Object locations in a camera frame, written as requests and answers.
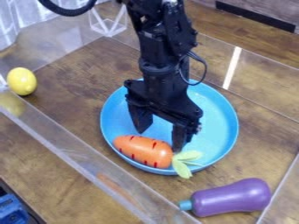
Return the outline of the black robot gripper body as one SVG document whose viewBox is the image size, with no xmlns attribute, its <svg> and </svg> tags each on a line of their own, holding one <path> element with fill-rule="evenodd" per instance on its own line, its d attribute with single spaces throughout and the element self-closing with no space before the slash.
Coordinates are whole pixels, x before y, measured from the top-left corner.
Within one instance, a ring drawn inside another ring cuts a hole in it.
<svg viewBox="0 0 299 224">
<path fill-rule="evenodd" d="M 170 123 L 196 124 L 198 132 L 203 111 L 187 95 L 190 59 L 170 62 L 164 66 L 139 60 L 143 80 L 127 80 L 126 100 L 128 105 L 147 106 L 154 116 Z"/>
</svg>

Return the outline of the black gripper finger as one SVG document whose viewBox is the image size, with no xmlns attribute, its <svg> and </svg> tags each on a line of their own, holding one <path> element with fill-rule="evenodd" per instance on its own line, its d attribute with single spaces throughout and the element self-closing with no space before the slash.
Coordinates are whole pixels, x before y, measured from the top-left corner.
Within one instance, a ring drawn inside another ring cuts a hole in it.
<svg viewBox="0 0 299 224">
<path fill-rule="evenodd" d="M 147 106 L 128 105 L 128 112 L 135 125 L 135 130 L 142 134 L 154 123 L 154 113 Z"/>
<path fill-rule="evenodd" d="M 192 140 L 198 133 L 198 125 L 191 123 L 175 123 L 172 125 L 172 151 L 180 152 L 184 145 Z"/>
</svg>

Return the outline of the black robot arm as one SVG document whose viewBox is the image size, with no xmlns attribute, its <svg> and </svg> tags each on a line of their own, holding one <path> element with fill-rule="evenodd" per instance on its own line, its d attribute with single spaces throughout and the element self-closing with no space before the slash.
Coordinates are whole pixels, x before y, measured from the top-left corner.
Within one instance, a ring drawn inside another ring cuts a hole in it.
<svg viewBox="0 0 299 224">
<path fill-rule="evenodd" d="M 154 117 L 163 118 L 172 124 L 172 150 L 179 152 L 202 127 L 203 112 L 187 94 L 198 32 L 183 0 L 116 1 L 127 8 L 140 45 L 143 79 L 124 82 L 135 129 L 144 132 Z"/>
</svg>

